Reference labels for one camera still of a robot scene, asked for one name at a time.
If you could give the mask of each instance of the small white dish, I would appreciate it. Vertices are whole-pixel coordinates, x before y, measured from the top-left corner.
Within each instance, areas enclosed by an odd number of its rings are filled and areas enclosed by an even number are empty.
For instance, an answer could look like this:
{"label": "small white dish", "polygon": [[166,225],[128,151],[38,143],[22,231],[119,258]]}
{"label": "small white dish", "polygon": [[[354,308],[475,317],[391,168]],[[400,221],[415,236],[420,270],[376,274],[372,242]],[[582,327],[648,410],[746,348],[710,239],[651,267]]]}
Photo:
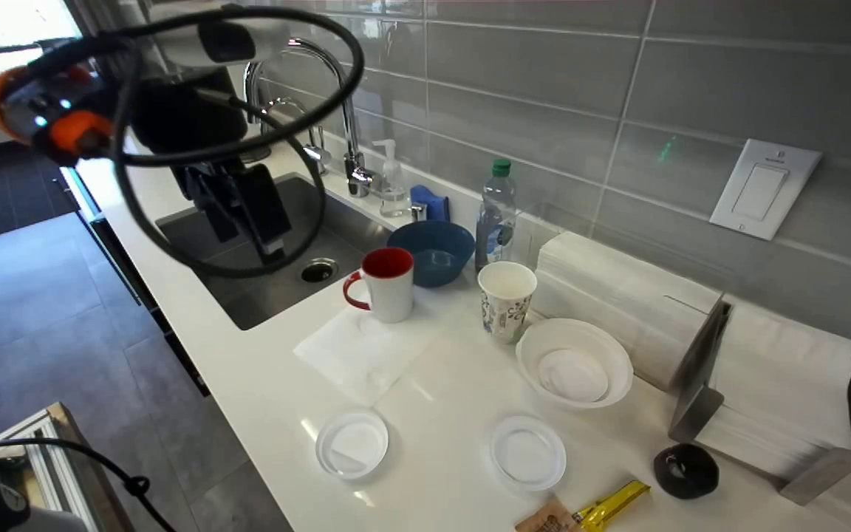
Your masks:
{"label": "small white dish", "polygon": [[517,342],[517,367],[537,397],[570,410],[610,409],[633,391],[630,352],[580,320],[533,326]]}
{"label": "small white dish", "polygon": [[533,416],[505,416],[491,428],[491,462],[514,490],[553,490],[567,474],[565,440]]}
{"label": "small white dish", "polygon": [[342,410],[317,438],[317,462],[347,481],[372,477],[391,453],[391,428],[372,410]]}

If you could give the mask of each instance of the white bowl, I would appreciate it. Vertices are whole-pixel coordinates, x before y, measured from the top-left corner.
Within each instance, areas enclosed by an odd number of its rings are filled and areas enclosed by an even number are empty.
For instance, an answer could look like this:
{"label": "white bowl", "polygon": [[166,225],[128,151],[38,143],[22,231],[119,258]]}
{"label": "white bowl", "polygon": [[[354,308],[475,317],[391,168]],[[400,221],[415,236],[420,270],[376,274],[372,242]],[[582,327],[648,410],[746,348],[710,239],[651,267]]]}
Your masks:
{"label": "white bowl", "polygon": [[633,391],[630,352],[602,327],[580,320],[545,320],[517,342],[524,378],[553,406],[593,410]]}

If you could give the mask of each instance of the paper towel holder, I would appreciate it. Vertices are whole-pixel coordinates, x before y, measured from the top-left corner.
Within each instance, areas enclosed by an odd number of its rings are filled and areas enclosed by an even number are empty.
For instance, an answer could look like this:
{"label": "paper towel holder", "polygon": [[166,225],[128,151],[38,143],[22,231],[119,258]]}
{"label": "paper towel holder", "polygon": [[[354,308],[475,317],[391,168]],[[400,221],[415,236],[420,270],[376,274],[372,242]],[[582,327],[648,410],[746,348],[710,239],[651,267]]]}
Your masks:
{"label": "paper towel holder", "polygon": [[[682,364],[676,375],[676,410],[669,425],[670,440],[698,444],[701,428],[719,414],[723,397],[710,386],[731,304],[719,304],[710,326],[701,332],[698,352]],[[851,474],[851,448],[821,448],[794,477],[772,481],[780,496],[808,505],[818,493],[831,490]]]}

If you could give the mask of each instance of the blue bowl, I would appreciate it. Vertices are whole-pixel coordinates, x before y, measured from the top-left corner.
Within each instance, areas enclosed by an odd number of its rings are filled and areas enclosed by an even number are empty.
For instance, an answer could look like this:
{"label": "blue bowl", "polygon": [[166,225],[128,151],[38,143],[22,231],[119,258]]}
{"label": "blue bowl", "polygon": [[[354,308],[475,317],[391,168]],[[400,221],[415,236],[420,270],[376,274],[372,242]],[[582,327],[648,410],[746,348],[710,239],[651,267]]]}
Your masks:
{"label": "blue bowl", "polygon": [[415,283],[453,283],[475,250],[472,233],[449,221],[415,221],[391,233],[392,248],[407,248],[418,258]]}

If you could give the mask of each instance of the red mug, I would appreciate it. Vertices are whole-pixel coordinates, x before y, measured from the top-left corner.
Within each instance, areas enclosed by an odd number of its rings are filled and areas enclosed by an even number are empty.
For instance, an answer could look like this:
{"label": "red mug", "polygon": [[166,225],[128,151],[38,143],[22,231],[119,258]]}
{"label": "red mug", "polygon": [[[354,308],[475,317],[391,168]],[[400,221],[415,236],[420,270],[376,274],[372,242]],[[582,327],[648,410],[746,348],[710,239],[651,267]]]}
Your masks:
{"label": "red mug", "polygon": [[[363,270],[342,280],[342,299],[381,321],[400,321],[415,308],[415,264],[415,255],[404,248],[378,248],[363,258]],[[367,283],[370,302],[350,292],[358,280]]]}

